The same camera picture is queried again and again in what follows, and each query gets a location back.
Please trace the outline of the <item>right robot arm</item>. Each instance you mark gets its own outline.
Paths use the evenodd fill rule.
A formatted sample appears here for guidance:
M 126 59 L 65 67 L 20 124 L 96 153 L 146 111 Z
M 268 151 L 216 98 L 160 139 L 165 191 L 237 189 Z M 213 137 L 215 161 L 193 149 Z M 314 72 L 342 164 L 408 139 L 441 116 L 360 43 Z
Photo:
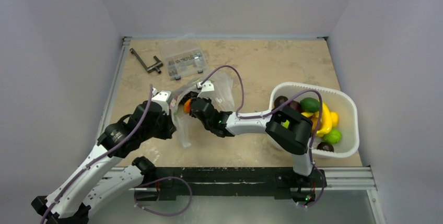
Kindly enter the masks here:
M 231 111 L 218 111 L 210 99 L 192 98 L 184 103 L 184 112 L 201 121 L 204 128 L 218 137 L 242 134 L 267 134 L 293 158 L 293 178 L 301 186 L 314 178 L 310 152 L 313 122 L 300 112 L 284 106 L 258 113 L 236 115 Z

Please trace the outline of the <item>orange fake fruit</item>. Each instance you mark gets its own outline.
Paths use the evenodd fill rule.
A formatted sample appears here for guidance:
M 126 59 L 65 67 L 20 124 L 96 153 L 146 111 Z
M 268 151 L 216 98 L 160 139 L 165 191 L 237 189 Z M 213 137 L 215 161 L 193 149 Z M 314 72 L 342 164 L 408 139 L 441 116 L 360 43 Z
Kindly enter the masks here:
M 189 114 L 191 112 L 191 101 L 192 99 L 187 99 L 187 101 L 183 105 L 183 111 L 186 114 Z

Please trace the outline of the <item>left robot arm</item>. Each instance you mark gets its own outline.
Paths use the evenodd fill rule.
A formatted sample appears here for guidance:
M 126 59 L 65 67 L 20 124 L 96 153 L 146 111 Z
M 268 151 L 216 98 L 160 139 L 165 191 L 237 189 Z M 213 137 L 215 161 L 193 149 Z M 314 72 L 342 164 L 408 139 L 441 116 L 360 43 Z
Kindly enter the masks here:
M 136 158 L 120 175 L 100 183 L 104 175 L 150 138 L 171 139 L 173 125 L 170 101 L 163 92 L 139 104 L 133 113 L 108 125 L 75 172 L 53 193 L 37 196 L 31 203 L 41 223 L 87 223 L 93 214 L 131 187 L 149 187 L 156 179 L 155 166 Z

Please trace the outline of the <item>clear plastic bag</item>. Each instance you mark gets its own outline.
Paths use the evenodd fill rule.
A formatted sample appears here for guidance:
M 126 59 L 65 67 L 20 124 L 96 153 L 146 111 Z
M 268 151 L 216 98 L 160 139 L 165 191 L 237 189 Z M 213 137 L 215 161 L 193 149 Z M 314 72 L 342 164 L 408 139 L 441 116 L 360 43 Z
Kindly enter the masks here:
M 232 95 L 233 79 L 225 72 L 214 73 L 204 81 L 209 73 L 193 80 L 172 93 L 170 105 L 172 122 L 177 128 L 177 139 L 184 148 L 191 146 L 193 119 L 203 124 L 204 129 L 223 133 L 219 129 L 220 112 L 232 112 L 235 102 Z

